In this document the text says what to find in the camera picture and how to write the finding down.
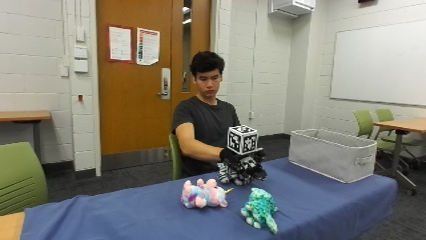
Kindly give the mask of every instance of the brown door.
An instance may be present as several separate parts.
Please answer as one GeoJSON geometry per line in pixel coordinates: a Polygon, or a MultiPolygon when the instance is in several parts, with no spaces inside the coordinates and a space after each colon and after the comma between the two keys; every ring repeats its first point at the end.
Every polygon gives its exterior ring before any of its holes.
{"type": "MultiPolygon", "coordinates": [[[[103,155],[168,146],[174,108],[195,95],[194,88],[182,92],[183,6],[184,0],[98,1],[103,155]],[[110,25],[132,27],[135,42],[139,27],[160,31],[158,63],[143,66],[108,61],[110,25]],[[172,70],[171,100],[159,96],[163,68],[172,70]]],[[[211,0],[194,1],[194,17],[192,35],[198,38],[192,37],[192,54],[210,49],[211,0]],[[196,33],[199,24],[204,29],[196,33]]]]}

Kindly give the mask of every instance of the paper sign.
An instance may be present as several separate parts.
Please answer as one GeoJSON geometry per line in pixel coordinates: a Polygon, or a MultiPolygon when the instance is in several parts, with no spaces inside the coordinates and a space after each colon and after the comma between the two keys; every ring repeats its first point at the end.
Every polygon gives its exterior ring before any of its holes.
{"type": "Polygon", "coordinates": [[[160,32],[138,28],[136,56],[139,65],[152,65],[160,58],[160,32]]]}
{"type": "Polygon", "coordinates": [[[110,60],[134,62],[132,59],[132,29],[110,26],[110,60]]]}

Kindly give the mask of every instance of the white cube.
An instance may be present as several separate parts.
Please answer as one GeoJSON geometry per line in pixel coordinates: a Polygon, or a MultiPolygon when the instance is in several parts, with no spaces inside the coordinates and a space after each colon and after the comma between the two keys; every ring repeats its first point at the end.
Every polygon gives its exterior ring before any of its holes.
{"type": "Polygon", "coordinates": [[[228,129],[228,148],[244,155],[258,150],[258,130],[242,125],[228,129]]]}

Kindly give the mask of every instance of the green plush toy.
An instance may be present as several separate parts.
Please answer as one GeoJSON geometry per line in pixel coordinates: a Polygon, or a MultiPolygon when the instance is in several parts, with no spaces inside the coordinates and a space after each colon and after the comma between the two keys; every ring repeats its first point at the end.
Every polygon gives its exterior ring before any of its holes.
{"type": "Polygon", "coordinates": [[[246,216],[248,224],[256,228],[268,226],[271,231],[277,234],[279,227],[272,217],[279,211],[272,195],[260,188],[252,188],[252,194],[246,207],[242,208],[242,214],[246,216]]]}

